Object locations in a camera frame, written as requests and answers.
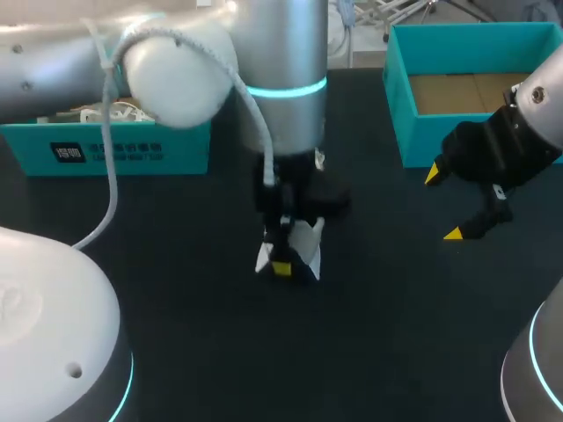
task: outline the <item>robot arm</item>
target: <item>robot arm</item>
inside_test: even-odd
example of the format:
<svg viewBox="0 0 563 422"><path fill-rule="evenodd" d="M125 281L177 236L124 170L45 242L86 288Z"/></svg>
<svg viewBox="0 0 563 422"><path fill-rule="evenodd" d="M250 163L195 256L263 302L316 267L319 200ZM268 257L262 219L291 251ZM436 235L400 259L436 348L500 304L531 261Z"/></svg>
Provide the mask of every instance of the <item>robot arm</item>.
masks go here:
<svg viewBox="0 0 563 422"><path fill-rule="evenodd" d="M104 54L123 53L113 95L136 98L170 127L209 120L234 80L242 139L257 154L254 196L267 252L257 271L318 279L311 263L319 228L349 202L347 190L315 165L324 137L326 8L326 0L240 0L206 12L137 8L96 23L0 27L0 61L7 63L0 123L99 102L109 89ZM107 164L109 174L113 160ZM110 219L108 210L105 225Z"/></svg>
<svg viewBox="0 0 563 422"><path fill-rule="evenodd" d="M426 184L450 174L477 183L484 209L444 239L483 237L498 223L510 222L508 192L527 183L563 150L563 46L521 84L505 93L506 105L483 123L462 122L442 142Z"/></svg>

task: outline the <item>screw hole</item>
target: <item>screw hole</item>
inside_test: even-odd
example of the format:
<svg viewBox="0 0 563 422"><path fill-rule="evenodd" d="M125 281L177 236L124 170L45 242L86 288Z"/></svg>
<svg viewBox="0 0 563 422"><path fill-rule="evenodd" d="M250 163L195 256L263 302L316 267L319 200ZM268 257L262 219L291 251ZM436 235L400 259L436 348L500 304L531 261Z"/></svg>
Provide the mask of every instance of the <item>screw hole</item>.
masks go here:
<svg viewBox="0 0 563 422"><path fill-rule="evenodd" d="M69 363L66 372L70 378L78 379L82 376L82 368L76 362Z"/></svg>
<svg viewBox="0 0 563 422"><path fill-rule="evenodd" d="M531 92L531 99L534 103L539 104L545 98L545 90L541 86L534 88L534 91Z"/></svg>

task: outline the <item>cardboard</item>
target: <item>cardboard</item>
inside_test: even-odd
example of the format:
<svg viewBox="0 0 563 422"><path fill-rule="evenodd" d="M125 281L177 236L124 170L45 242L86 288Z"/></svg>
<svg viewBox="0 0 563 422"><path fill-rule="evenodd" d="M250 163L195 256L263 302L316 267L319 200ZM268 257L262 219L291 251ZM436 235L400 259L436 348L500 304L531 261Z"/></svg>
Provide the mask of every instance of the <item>cardboard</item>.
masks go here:
<svg viewBox="0 0 563 422"><path fill-rule="evenodd" d="M529 74L410 76L418 113L494 113L504 105L503 92Z"/></svg>
<svg viewBox="0 0 563 422"><path fill-rule="evenodd" d="M502 93L522 83L529 73L485 73L474 75L477 90L487 113L496 112L504 106Z"/></svg>

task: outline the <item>teal box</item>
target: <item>teal box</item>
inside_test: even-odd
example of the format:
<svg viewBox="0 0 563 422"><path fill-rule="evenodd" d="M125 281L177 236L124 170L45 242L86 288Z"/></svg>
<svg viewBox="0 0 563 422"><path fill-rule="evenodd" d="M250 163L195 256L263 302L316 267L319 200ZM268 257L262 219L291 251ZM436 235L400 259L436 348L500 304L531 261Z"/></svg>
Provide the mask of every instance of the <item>teal box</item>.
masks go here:
<svg viewBox="0 0 563 422"><path fill-rule="evenodd" d="M384 86L403 166L430 167L458 123L491 116L419 115L409 76L531 73L562 41L559 26L544 22L394 26Z"/></svg>
<svg viewBox="0 0 563 422"><path fill-rule="evenodd" d="M0 126L27 176L102 176L106 161L99 123L29 123ZM153 121L112 123L118 175L204 174L210 122L171 129Z"/></svg>

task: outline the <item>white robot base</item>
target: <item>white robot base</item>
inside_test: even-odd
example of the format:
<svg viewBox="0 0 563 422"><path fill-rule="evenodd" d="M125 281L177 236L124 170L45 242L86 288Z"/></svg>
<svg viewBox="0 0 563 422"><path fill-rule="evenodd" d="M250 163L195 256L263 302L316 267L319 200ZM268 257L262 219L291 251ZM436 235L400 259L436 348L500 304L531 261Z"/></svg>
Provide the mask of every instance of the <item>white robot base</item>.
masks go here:
<svg viewBox="0 0 563 422"><path fill-rule="evenodd" d="M136 422L113 288L83 253L0 229L0 420Z"/></svg>

